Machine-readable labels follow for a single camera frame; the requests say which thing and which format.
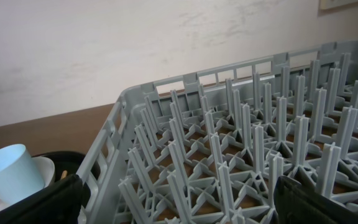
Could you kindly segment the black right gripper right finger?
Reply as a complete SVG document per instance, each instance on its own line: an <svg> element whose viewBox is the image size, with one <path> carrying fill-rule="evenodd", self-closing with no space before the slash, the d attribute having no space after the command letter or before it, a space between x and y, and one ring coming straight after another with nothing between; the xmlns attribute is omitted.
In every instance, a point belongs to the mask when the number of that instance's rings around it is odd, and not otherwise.
<svg viewBox="0 0 358 224"><path fill-rule="evenodd" d="M358 224L358 215L299 182L280 176L273 201L279 224Z"/></svg>

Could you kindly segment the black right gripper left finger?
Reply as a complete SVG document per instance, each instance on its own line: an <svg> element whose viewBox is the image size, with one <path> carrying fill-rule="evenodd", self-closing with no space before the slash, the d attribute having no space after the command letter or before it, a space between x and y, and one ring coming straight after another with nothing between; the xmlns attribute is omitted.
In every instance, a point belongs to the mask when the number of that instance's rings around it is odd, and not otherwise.
<svg viewBox="0 0 358 224"><path fill-rule="evenodd" d="M91 196L90 188L76 174L38 191L0 211L0 224L78 223L81 207Z"/></svg>

